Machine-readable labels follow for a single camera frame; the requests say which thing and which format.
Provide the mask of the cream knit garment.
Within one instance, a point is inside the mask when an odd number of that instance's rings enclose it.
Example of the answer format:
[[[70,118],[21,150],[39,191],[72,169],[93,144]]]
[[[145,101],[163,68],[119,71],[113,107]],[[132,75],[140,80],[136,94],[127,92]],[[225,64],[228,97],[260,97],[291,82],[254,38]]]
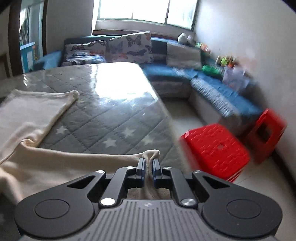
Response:
[[[87,173],[136,166],[145,158],[147,167],[159,150],[133,155],[82,154],[39,147],[58,118],[79,97],[64,93],[14,89],[1,103],[1,194],[13,204]]]

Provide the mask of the red plastic stool near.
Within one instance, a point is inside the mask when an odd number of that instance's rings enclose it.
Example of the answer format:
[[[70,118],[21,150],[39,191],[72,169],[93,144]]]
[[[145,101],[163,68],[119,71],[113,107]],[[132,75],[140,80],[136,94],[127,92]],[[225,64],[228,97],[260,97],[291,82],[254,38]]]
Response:
[[[250,161],[244,145],[220,124],[186,131],[180,141],[190,167],[233,182]]]

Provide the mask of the red plastic stool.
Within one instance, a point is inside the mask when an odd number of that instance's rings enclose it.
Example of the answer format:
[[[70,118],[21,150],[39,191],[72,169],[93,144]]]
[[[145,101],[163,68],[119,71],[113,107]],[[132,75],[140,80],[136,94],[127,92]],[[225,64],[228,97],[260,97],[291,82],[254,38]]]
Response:
[[[233,182],[250,161],[244,145],[220,124],[186,131],[180,141],[190,167]]]
[[[287,123],[275,111],[267,108],[246,136],[256,163],[262,163],[276,148]]]

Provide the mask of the red plastic stool far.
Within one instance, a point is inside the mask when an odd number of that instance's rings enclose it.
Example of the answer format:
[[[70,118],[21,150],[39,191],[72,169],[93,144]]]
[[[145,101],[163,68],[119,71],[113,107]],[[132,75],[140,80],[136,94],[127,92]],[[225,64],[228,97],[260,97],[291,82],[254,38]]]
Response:
[[[262,163],[276,148],[287,123],[275,111],[267,108],[246,136],[256,163]]]

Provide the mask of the blue corner sofa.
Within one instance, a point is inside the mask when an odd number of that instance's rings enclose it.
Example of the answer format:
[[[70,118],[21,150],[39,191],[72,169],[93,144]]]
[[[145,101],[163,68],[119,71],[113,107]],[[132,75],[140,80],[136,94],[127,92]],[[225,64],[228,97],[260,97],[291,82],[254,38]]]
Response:
[[[262,109],[201,71],[165,64],[170,41],[152,38],[153,63],[140,67],[161,98],[186,99],[205,123],[220,123],[234,133],[258,120]]]

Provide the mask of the grey star quilted table cover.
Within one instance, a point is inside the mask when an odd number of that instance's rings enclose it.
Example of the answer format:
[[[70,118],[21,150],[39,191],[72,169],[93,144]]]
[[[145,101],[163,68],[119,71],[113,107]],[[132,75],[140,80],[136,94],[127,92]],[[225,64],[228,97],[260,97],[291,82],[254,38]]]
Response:
[[[8,96],[14,89],[79,92],[40,148],[108,155],[159,150],[162,166],[190,170],[167,109],[137,65],[93,64],[32,72],[4,80],[1,94]]]

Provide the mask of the clear plastic storage box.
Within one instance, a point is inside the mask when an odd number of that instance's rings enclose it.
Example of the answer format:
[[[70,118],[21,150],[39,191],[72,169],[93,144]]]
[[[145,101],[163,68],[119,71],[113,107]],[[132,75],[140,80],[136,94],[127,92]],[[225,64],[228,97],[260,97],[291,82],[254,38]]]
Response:
[[[226,68],[224,71],[222,83],[236,92],[242,92],[247,88],[250,80],[244,75],[241,68]]]

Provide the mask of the small butterfly print cushion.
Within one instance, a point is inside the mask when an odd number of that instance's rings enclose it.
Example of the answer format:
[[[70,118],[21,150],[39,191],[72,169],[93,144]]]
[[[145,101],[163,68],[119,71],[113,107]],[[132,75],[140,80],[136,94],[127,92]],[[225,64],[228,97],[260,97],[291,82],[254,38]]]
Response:
[[[62,66],[106,63],[106,41],[84,44],[67,44],[64,49]]]

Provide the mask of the grey plain cushion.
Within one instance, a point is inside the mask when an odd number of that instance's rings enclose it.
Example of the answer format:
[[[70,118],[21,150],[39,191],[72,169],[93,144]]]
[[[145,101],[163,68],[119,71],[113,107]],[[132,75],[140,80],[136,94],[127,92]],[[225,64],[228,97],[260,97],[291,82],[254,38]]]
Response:
[[[166,44],[166,64],[177,68],[201,69],[201,51],[194,47],[168,42]]]

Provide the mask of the light blue cabinet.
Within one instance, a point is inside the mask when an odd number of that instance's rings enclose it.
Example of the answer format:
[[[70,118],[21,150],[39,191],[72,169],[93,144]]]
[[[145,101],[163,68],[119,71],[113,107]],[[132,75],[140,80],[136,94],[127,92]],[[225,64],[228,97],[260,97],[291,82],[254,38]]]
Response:
[[[28,73],[35,63],[35,42],[20,46],[23,73]]]

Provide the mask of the white plush toy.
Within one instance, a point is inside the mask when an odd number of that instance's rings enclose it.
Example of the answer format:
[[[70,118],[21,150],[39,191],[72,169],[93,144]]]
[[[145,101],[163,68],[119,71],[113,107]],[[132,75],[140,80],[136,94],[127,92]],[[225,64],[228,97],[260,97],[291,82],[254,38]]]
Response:
[[[193,46],[193,47],[196,45],[194,37],[191,36],[191,35],[187,35],[186,33],[181,33],[178,36],[177,42],[179,44],[183,44],[183,45],[187,45],[187,46]]]

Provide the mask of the large butterfly print cushion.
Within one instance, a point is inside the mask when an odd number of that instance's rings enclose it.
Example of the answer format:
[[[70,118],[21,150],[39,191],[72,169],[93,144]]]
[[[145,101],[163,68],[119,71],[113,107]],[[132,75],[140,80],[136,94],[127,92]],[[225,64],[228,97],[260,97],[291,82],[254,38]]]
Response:
[[[111,62],[153,63],[151,32],[122,35],[108,41]]]

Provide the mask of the window with green frame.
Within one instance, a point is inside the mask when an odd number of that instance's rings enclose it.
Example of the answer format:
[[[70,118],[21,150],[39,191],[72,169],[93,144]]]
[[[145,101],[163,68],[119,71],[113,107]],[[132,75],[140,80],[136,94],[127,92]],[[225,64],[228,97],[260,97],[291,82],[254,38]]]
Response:
[[[99,1],[99,20],[127,20],[192,30],[198,1]]]

